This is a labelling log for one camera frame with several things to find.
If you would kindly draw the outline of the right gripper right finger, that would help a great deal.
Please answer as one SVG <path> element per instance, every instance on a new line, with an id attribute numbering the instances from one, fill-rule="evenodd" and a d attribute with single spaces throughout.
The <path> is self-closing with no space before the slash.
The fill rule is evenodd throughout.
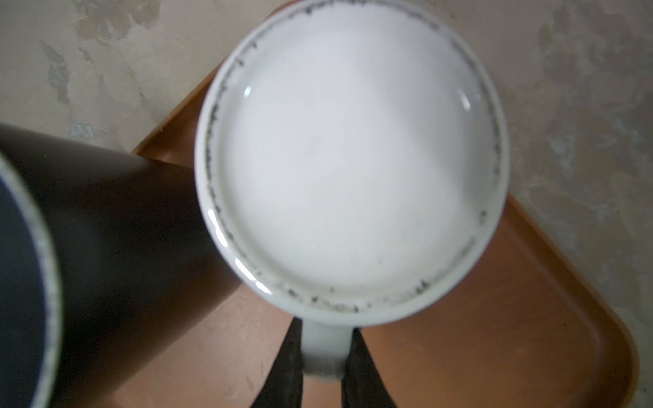
<path id="1" fill-rule="evenodd" d="M 341 401 L 343 408 L 397 407 L 379 376 L 359 328 L 352 333 L 350 355 L 341 382 Z"/>

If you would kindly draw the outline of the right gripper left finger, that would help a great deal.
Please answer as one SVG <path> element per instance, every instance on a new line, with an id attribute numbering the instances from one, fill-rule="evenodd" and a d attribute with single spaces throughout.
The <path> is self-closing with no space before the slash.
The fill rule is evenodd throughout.
<path id="1" fill-rule="evenodd" d="M 277 357 L 251 408 L 301 408 L 303 397 L 302 321 L 293 318 Z"/>

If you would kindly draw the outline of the brown plastic tray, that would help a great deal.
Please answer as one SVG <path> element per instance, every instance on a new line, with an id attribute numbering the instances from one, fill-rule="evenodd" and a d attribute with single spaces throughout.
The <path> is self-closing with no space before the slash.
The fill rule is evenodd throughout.
<path id="1" fill-rule="evenodd" d="M 239 287 L 103 407 L 248 407 L 291 318 Z M 510 198 L 473 271 L 444 299 L 363 331 L 399 407 L 626 407 L 629 330 Z"/>

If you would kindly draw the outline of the black mug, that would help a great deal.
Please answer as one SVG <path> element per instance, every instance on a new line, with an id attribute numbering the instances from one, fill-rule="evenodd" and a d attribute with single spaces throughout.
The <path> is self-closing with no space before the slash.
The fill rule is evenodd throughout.
<path id="1" fill-rule="evenodd" d="M 2 406 L 85 406 L 237 287 L 190 168 L 1 127 Z"/>

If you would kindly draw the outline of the white mug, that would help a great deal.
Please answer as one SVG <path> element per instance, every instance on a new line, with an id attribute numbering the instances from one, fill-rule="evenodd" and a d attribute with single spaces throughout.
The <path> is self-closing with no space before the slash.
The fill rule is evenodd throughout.
<path id="1" fill-rule="evenodd" d="M 469 46 L 406 1 L 300 1 L 219 68 L 195 140 L 223 259 L 302 321 L 303 372 L 339 380 L 353 331 L 471 272 L 509 179 L 498 93 Z"/>

